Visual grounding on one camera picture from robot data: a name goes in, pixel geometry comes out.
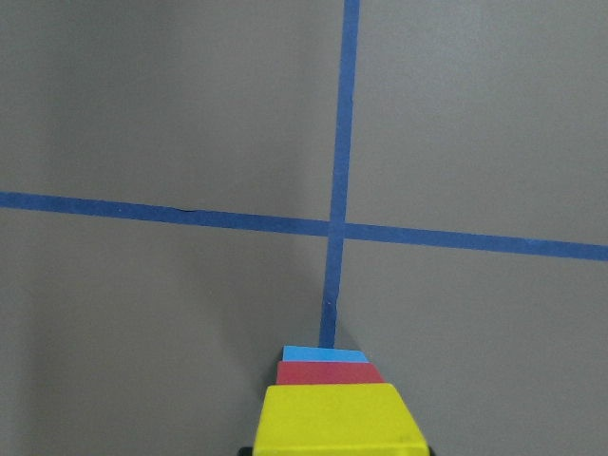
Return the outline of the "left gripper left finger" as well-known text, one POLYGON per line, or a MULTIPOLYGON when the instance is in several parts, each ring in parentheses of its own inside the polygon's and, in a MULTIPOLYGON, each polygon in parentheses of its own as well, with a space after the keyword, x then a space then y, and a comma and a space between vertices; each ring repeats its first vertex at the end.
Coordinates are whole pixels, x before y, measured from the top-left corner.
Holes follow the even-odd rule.
POLYGON ((243 446, 237 452, 237 456, 252 456, 252 455, 253 455, 253 448, 251 446, 243 446))

